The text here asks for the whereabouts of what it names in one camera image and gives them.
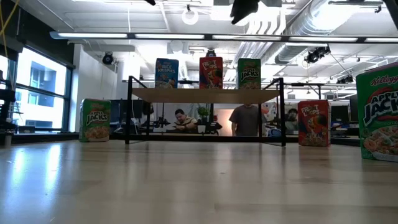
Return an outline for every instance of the potted plant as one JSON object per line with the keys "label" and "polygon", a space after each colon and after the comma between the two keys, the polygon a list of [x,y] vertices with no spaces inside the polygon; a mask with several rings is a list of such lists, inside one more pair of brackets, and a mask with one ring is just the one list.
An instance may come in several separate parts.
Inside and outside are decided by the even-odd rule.
{"label": "potted plant", "polygon": [[199,106],[198,114],[200,116],[200,120],[198,121],[198,132],[204,133],[206,131],[207,117],[210,115],[210,110],[204,106]]}

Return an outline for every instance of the cereal box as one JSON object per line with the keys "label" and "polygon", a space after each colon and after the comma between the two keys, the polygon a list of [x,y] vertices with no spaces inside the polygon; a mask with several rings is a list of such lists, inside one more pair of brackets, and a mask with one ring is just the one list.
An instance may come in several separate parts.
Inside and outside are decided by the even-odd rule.
{"label": "cereal box", "polygon": [[155,88],[178,87],[178,60],[158,58],[155,68]]}
{"label": "cereal box", "polygon": [[84,99],[80,104],[79,141],[108,141],[110,115],[110,101]]}
{"label": "cereal box", "polygon": [[301,146],[330,145],[330,104],[327,100],[298,103],[298,143]]}
{"label": "cereal box", "polygon": [[356,77],[361,153],[398,162],[398,63]]}
{"label": "cereal box", "polygon": [[223,58],[203,57],[199,65],[200,88],[223,88]]}
{"label": "cereal box", "polygon": [[239,89],[259,90],[261,88],[261,60],[240,58],[237,81]]}

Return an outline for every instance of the blue cereal box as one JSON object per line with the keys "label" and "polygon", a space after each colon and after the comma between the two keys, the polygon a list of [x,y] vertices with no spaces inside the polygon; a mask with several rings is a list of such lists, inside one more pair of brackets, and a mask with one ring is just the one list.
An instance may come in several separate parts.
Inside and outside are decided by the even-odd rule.
{"label": "blue cereal box", "polygon": [[177,88],[178,60],[158,58],[155,68],[155,88]]}

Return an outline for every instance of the yellow cable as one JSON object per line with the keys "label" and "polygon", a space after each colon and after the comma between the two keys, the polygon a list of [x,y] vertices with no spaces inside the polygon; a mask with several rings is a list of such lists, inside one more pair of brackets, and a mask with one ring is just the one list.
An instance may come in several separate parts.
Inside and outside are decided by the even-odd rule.
{"label": "yellow cable", "polygon": [[[1,20],[1,27],[4,27],[4,21],[2,20],[1,2],[0,2],[0,20]],[[4,44],[4,51],[6,53],[6,58],[8,58],[6,34],[2,34],[2,41]]]}
{"label": "yellow cable", "polygon": [[12,9],[10,15],[8,16],[6,23],[4,23],[4,27],[1,28],[0,35],[2,35],[4,33],[4,31],[6,30],[6,27],[7,27],[8,23],[10,22],[12,15],[14,14],[15,10],[17,9],[18,3],[19,3],[19,0],[17,0],[15,2],[14,8]]}

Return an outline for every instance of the wooden shelf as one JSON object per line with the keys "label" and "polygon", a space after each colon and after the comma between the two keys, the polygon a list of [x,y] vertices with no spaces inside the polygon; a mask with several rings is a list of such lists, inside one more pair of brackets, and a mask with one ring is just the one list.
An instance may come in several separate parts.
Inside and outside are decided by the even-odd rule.
{"label": "wooden shelf", "polygon": [[151,103],[261,104],[279,96],[279,91],[133,88],[132,94]]}

